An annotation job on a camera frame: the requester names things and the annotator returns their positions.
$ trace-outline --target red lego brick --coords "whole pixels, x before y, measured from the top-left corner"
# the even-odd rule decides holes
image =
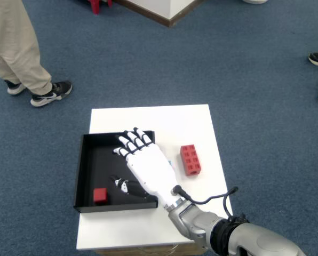
[[[194,145],[181,146],[180,156],[186,176],[198,175],[201,172],[201,164]]]
[[[101,204],[107,202],[107,188],[94,189],[94,203]]]

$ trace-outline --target trousers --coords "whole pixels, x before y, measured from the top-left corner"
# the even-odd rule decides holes
[[[52,90],[41,66],[37,37],[21,0],[0,0],[0,78],[22,83],[32,93]]]

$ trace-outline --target wire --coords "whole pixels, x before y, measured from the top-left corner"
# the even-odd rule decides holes
[[[231,194],[233,194],[233,193],[235,193],[236,191],[238,191],[238,189],[239,189],[238,187],[233,187],[233,188],[230,189],[227,193],[224,193],[224,194],[221,194],[221,195],[217,195],[217,196],[210,196],[207,200],[201,201],[201,202],[200,202],[200,201],[195,201],[195,200],[193,200],[193,199],[189,196],[189,194],[187,194],[187,193],[182,189],[182,187],[179,186],[179,185],[176,185],[176,186],[173,188],[172,192],[175,193],[175,194],[178,194],[178,195],[180,195],[180,196],[182,196],[182,197],[184,197],[186,200],[189,200],[190,202],[192,202],[192,203],[194,203],[194,204],[206,204],[206,203],[208,203],[209,201],[211,201],[212,199],[223,197],[223,208],[224,208],[224,211],[226,212],[226,214],[228,215],[228,217],[231,218],[232,215],[231,215],[231,214],[229,213],[229,211],[228,211],[226,202],[227,202],[228,196],[231,195]]]

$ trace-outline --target black tray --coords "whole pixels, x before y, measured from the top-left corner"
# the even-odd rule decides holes
[[[155,141],[153,131],[145,133]],[[75,205],[78,212],[105,212],[157,208],[158,200],[154,196],[147,198],[125,194],[109,179],[111,174],[120,178],[136,178],[128,169],[122,156],[112,154],[113,149],[122,144],[117,135],[124,133],[85,134],[82,137],[76,177]],[[93,202],[94,188],[107,188],[108,202],[96,206]]]

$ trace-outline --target white table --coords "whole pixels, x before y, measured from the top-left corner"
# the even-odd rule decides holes
[[[123,132],[138,127],[153,130],[155,140],[176,172],[178,183],[194,200],[202,201],[227,191],[208,105],[92,109],[90,133]],[[194,144],[201,173],[187,177],[180,158],[180,146]],[[222,198],[201,205],[227,217]],[[157,246],[191,243],[157,209],[81,213],[77,235],[78,250]]]

